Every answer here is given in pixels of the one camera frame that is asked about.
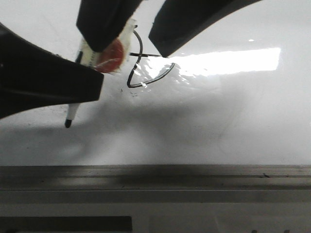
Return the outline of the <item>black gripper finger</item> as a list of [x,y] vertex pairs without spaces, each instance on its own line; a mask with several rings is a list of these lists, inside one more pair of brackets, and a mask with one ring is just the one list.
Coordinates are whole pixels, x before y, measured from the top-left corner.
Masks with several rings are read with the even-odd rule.
[[54,55],[0,26],[0,117],[96,101],[103,74]]
[[256,0],[166,0],[158,11],[149,39],[168,57],[203,30]]
[[103,51],[119,36],[140,0],[82,0],[76,26],[90,48]]

